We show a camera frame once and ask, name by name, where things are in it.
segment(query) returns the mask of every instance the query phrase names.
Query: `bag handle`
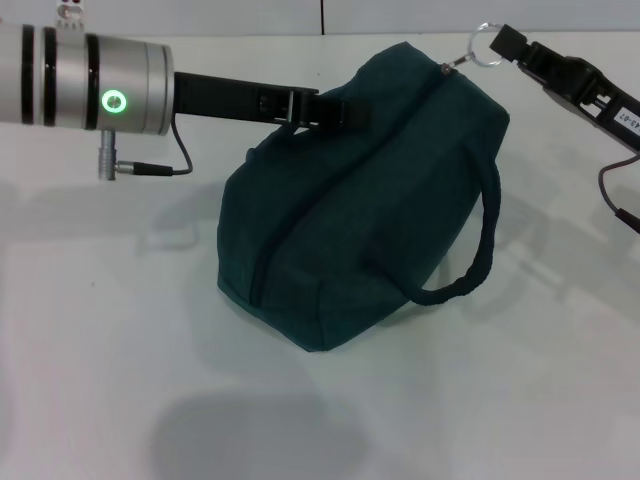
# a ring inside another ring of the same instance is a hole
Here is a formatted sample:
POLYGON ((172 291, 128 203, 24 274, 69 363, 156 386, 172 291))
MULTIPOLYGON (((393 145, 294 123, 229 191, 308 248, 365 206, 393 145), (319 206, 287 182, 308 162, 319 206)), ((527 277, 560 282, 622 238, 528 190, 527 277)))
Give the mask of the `bag handle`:
POLYGON ((451 285, 438 290, 423 290, 420 286, 415 285, 411 279, 400 273, 384 255, 380 255, 377 250, 372 252, 375 262, 382 268, 389 279, 398 287, 405 297, 418 305, 427 307, 440 305, 454 297, 468 295, 487 279, 491 271, 493 250, 495 247, 495 232, 500 215, 500 175, 494 162, 489 162, 490 167, 487 168, 486 165, 479 164, 476 155, 469 152, 469 156, 472 159, 475 174, 480 182, 484 215, 478 252, 473 260, 473 264, 463 277, 451 285))

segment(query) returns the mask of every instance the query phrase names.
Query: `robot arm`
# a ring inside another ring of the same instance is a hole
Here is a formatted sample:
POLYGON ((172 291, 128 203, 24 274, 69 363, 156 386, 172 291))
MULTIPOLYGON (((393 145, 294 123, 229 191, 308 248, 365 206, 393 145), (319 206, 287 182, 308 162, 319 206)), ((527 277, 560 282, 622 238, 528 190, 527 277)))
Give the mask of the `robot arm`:
POLYGON ((179 113, 348 132, 366 104, 317 90, 175 72, 171 49, 79 29, 0 24, 0 121, 101 130, 100 177, 172 176, 171 167, 118 162, 115 133, 165 135, 179 113))
POLYGON ((564 57, 550 48, 533 42, 505 25, 490 47, 510 62, 517 62, 522 72, 542 85, 560 106, 582 117, 633 151, 635 156, 609 165, 600 171, 602 196, 616 217, 640 233, 640 219, 616 207, 604 186, 604 175, 614 168, 640 160, 640 102, 611 83, 600 70, 582 58, 564 57))

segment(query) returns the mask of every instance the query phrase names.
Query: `metal key ring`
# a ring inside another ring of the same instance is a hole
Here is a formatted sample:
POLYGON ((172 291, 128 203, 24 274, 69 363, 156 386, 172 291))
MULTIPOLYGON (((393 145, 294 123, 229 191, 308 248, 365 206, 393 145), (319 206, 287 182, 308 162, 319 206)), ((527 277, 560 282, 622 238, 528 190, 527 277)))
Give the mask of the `metal key ring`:
POLYGON ((469 56, 471 57, 471 60, 473 61, 473 63, 475 63, 479 67, 484 67, 484 68, 497 67, 502 63, 504 58, 501 58, 500 60, 495 60, 493 62, 483 62, 482 60, 480 60, 476 56, 476 53, 473 51, 473 41, 476 39, 478 34, 483 30, 486 30, 487 28, 497 28, 498 30, 500 30, 503 26, 504 25, 500 23, 486 22, 474 30, 474 32, 471 34, 471 37, 469 37, 469 46, 467 47, 467 52, 469 53, 469 56))

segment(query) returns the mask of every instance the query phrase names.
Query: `label sticker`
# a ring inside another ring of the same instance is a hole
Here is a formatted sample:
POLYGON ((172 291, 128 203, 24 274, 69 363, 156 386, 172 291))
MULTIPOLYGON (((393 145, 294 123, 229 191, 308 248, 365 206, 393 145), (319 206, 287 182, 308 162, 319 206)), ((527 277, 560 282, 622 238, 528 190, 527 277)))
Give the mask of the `label sticker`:
POLYGON ((627 127, 636 135, 640 136, 640 117, 626 108, 621 108, 616 114, 616 122, 627 127))

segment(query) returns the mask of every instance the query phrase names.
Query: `white wall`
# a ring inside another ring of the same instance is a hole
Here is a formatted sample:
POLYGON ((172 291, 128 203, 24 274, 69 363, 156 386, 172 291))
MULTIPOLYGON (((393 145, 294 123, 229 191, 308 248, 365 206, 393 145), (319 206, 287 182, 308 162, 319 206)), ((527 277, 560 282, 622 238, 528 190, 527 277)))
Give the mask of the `white wall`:
POLYGON ((633 0, 325 0, 327 33, 469 31, 483 22, 529 31, 637 30, 633 0))
MULTIPOLYGON (((319 0, 84 0, 88 31, 123 35, 311 35, 319 0)), ((0 0, 6 22, 53 25, 55 0, 0 0)))

